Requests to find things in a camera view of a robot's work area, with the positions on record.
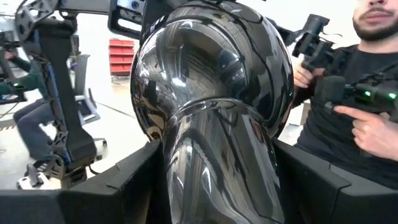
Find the green shirt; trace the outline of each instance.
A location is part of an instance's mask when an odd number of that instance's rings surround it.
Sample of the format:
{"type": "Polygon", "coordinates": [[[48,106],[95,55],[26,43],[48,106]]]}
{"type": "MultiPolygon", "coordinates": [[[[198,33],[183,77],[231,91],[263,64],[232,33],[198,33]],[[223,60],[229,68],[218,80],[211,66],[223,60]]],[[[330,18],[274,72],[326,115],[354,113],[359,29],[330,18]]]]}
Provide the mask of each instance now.
{"type": "MultiPolygon", "coordinates": [[[[44,84],[44,78],[42,75],[41,65],[39,62],[36,62],[35,60],[27,62],[21,59],[20,57],[15,57],[10,61],[13,64],[17,65],[23,71],[28,72],[26,76],[17,78],[15,80],[16,84],[25,87],[24,91],[32,91],[35,89],[39,89],[43,98],[46,99],[49,97],[49,94],[47,93],[47,89],[44,84]]],[[[13,89],[6,82],[0,83],[0,95],[8,95],[8,94],[13,94],[13,89]]]]}

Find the shiny black surface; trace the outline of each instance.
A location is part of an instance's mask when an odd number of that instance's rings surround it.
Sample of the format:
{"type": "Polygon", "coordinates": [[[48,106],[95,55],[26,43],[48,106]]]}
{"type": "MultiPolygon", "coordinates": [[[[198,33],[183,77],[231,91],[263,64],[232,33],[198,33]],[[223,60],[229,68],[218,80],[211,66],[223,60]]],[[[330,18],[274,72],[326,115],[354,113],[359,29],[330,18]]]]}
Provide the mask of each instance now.
{"type": "Polygon", "coordinates": [[[293,81],[279,34],[232,2],[190,2],[159,24],[133,61],[131,95],[143,131],[163,140],[173,223],[283,223],[269,140],[293,81]]]}

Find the jeans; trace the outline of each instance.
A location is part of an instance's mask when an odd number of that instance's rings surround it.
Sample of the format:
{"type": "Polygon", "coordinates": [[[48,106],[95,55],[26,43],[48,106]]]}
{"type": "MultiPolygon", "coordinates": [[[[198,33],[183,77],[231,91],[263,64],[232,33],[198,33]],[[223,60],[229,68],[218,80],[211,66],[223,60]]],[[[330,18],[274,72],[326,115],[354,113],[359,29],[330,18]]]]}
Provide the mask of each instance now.
{"type": "Polygon", "coordinates": [[[52,140],[39,124],[54,120],[50,103],[45,99],[36,100],[15,112],[13,118],[31,158],[37,161],[49,159],[52,152],[49,142],[52,140]]]}

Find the chrome robot head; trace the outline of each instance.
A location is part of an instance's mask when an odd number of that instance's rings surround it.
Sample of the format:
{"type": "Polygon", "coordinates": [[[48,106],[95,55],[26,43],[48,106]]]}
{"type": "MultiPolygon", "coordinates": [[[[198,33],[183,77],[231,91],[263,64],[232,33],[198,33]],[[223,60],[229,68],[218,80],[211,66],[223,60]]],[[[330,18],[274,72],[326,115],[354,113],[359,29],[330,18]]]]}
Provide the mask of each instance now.
{"type": "Polygon", "coordinates": [[[167,121],[201,101],[243,103],[282,131],[293,97],[289,53],[274,26],[237,3],[190,2],[158,21],[135,56],[131,97],[141,128],[163,135],[167,121]]]}

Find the person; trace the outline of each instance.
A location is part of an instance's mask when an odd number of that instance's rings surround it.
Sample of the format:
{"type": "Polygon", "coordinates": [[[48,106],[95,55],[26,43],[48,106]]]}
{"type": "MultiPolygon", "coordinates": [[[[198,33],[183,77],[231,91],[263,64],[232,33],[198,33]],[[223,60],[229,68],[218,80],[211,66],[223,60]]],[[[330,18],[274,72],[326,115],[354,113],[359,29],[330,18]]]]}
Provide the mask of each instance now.
{"type": "MultiPolygon", "coordinates": [[[[47,124],[54,120],[54,115],[48,101],[49,95],[41,72],[41,65],[35,60],[27,62],[12,52],[6,52],[5,58],[28,72],[26,76],[17,78],[17,84],[23,86],[24,91],[38,89],[42,95],[41,99],[16,111],[13,116],[30,157],[36,160],[34,167],[40,171],[49,162],[52,152],[49,143],[52,140],[39,127],[39,124],[47,124]]],[[[2,82],[0,83],[0,93],[2,95],[10,95],[13,94],[13,90],[6,82],[2,82]]]]}
{"type": "MultiPolygon", "coordinates": [[[[356,0],[353,26],[360,43],[345,48],[352,52],[351,57],[341,74],[332,74],[345,77],[347,83],[398,61],[398,0],[356,0]]],[[[336,106],[333,114],[327,113],[325,102],[311,96],[315,80],[324,71],[318,68],[310,73],[301,66],[294,68],[294,106],[311,99],[311,110],[295,146],[397,189],[398,124],[388,121],[386,112],[391,111],[361,105],[351,97],[336,106]]]]}

